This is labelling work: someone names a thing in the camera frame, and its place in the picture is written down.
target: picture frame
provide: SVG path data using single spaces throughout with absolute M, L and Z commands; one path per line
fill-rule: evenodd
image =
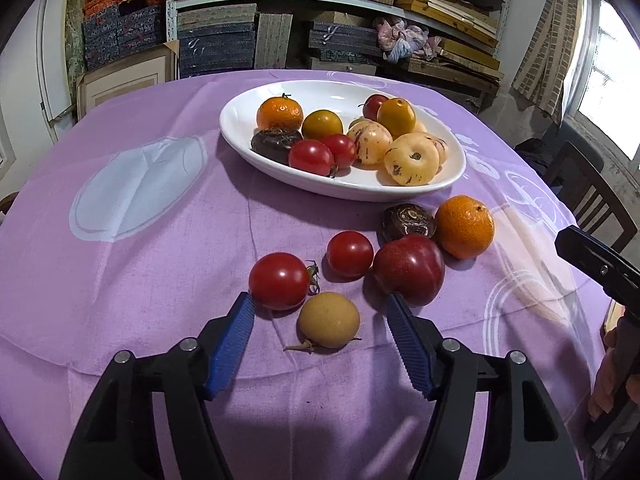
M 78 78 L 78 120 L 107 101 L 148 86 L 177 78 L 179 42 L 131 54 Z

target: table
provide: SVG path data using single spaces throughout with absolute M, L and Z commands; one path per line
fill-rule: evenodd
M 220 136 L 220 110 L 240 92 L 318 78 L 404 96 L 457 135 L 465 175 L 416 202 L 436 209 L 471 195 L 491 208 L 496 237 L 475 260 L 447 258 L 438 297 L 415 313 L 473 351 L 526 352 L 563 420 L 578 427 L 608 299 L 556 256 L 555 234 L 574 220 L 534 171 L 429 89 L 335 72 L 235 72 L 105 102 L 47 153 L 0 228 L 0 415 L 44 480 L 57 478 L 84 403 L 118 350 L 145 356 L 197 335 L 226 313 L 265 254 L 320 261 L 341 230 L 361 231 L 377 248 L 385 205 L 281 184 Z M 417 454 L 432 406 L 411 388 L 385 298 L 369 278 L 322 276 L 321 286 L 354 301 L 362 340 L 330 354 L 283 352 L 297 342 L 297 315 L 260 313 L 233 387 L 208 404 L 237 480 L 397 480 Z M 479 414 L 463 480 L 475 478 L 483 425 Z M 164 461 L 166 478 L 178 478 Z

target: curtain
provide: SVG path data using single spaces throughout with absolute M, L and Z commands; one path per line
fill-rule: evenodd
M 546 0 L 513 88 L 540 110 L 561 118 L 562 86 L 575 47 L 578 0 Z

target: white plate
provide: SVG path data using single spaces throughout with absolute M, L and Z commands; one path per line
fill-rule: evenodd
M 300 103 L 305 116 L 315 110 L 331 110 L 341 118 L 344 131 L 347 132 L 349 123 L 362 114 L 359 105 L 373 93 L 395 97 L 378 90 L 335 81 L 302 80 L 272 83 L 253 88 L 231 99 L 220 112 L 220 129 L 226 142 L 244 160 L 263 173 L 300 189 L 336 198 L 391 202 L 449 187 L 462 176 L 466 168 L 466 158 L 460 143 L 444 123 L 418 107 L 414 107 L 416 116 L 424 123 L 427 131 L 449 145 L 449 158 L 440 173 L 426 186 L 398 186 L 386 174 L 384 168 L 351 168 L 348 174 L 327 178 L 273 162 L 251 150 L 251 138 L 257 128 L 256 112 L 269 97 L 290 94 L 292 99 Z

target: silver screw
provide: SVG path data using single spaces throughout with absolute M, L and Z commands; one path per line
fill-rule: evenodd
M 185 352 L 191 352 L 198 347 L 198 341 L 193 337 L 188 337 L 187 339 L 183 339 L 180 341 L 180 350 L 184 350 Z
M 460 350 L 460 342 L 457 339 L 445 339 L 442 347 L 449 352 L 457 352 Z
M 128 350 L 120 350 L 116 355 L 114 355 L 113 360 L 122 365 L 126 363 L 130 357 L 131 352 Z
M 527 360 L 527 356 L 524 355 L 519 350 L 516 350 L 515 352 L 511 352 L 509 354 L 509 358 L 517 365 L 521 365 Z

